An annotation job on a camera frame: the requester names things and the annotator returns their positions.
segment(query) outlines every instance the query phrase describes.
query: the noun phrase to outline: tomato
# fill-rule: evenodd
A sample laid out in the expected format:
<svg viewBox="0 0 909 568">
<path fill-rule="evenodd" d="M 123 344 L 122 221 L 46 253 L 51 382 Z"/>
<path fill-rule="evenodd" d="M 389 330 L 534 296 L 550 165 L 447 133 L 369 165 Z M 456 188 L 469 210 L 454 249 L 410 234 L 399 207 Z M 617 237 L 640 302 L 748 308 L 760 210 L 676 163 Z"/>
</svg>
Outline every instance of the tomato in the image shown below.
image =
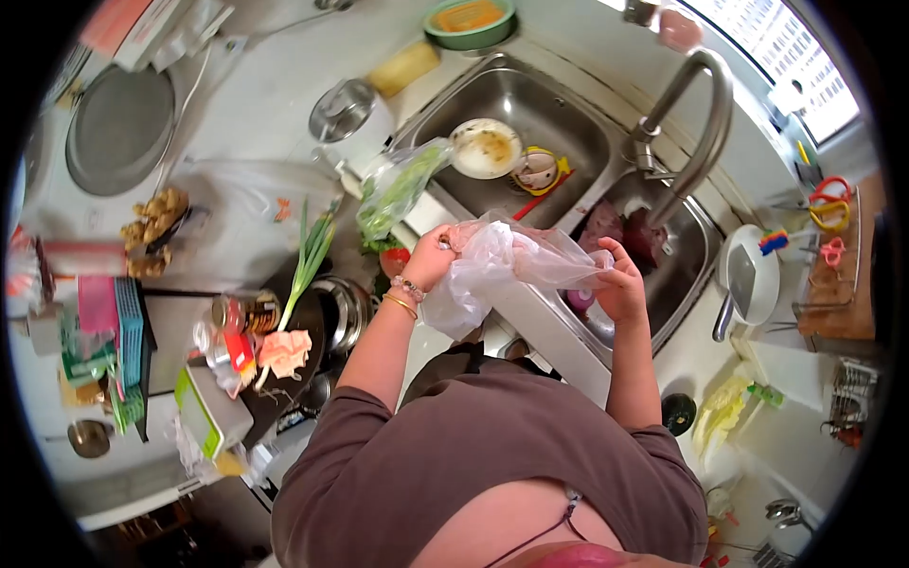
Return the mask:
<svg viewBox="0 0 909 568">
<path fill-rule="evenodd" d="M 405 248 L 393 248 L 379 254 L 379 265 L 389 278 L 400 275 L 409 260 L 410 252 Z"/>
</svg>

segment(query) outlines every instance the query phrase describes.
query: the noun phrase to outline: gold bracelet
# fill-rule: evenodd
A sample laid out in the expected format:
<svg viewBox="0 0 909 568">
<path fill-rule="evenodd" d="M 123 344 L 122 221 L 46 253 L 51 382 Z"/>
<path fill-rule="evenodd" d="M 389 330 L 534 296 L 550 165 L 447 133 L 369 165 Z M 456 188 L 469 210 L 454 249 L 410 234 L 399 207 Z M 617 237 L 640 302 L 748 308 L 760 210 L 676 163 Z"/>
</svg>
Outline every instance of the gold bracelet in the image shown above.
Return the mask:
<svg viewBox="0 0 909 568">
<path fill-rule="evenodd" d="M 382 297 L 388 298 L 392 302 L 397 302 L 398 304 L 402 305 L 404 307 L 404 309 L 406 309 L 408 312 L 410 312 L 410 315 L 412 315 L 414 317 L 414 320 L 416 320 L 416 311 L 414 310 L 414 308 L 407 305 L 407 302 L 405 302 L 404 300 L 401 300 L 400 298 L 395 298 L 394 296 L 392 296 L 389 293 L 382 294 Z"/>
</svg>

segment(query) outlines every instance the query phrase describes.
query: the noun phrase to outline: plastic bag of vegetables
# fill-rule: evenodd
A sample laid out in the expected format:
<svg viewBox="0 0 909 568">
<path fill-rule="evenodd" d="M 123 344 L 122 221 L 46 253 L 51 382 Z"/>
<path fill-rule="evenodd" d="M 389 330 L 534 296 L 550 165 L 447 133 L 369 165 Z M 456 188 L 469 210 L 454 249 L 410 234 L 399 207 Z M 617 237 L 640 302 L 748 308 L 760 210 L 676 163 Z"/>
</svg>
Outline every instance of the plastic bag of vegetables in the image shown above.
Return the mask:
<svg viewBox="0 0 909 568">
<path fill-rule="evenodd" d="M 451 162 L 454 148 L 447 138 L 434 138 L 419 148 L 392 152 L 363 181 L 363 204 L 356 223 L 366 241 L 388 236 L 414 208 L 429 178 Z"/>
</svg>

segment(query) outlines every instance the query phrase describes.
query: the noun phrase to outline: window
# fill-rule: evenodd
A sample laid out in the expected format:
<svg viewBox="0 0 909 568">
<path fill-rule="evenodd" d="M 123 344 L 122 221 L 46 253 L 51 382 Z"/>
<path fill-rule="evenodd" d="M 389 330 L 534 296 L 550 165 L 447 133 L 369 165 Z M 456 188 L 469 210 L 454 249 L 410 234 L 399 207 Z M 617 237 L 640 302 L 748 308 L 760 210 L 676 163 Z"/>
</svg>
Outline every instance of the window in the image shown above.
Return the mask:
<svg viewBox="0 0 909 568">
<path fill-rule="evenodd" d="M 772 83 L 795 79 L 806 87 L 812 85 L 805 88 L 804 100 L 814 99 L 818 104 L 806 104 L 803 121 L 817 142 L 829 138 L 858 115 L 858 104 L 830 57 L 782 0 L 677 1 L 693 8 L 732 40 Z M 816 48 L 809 50 L 809 45 Z M 774 61 L 770 57 L 767 61 L 768 57 L 761 57 L 765 53 L 778 53 L 783 59 Z M 828 93 L 828 85 L 835 85 L 836 92 L 831 89 Z"/>
</svg>

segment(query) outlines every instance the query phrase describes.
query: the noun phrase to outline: spice jar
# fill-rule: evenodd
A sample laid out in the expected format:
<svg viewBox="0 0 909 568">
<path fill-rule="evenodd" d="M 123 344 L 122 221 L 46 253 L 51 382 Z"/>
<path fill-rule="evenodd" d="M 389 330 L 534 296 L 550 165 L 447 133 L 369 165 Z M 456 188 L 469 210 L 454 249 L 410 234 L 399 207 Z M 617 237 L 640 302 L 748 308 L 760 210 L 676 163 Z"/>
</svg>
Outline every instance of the spice jar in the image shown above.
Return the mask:
<svg viewBox="0 0 909 568">
<path fill-rule="evenodd" d="M 228 334 L 267 334 L 280 320 L 281 303 L 271 290 L 243 290 L 212 300 L 212 322 Z"/>
</svg>

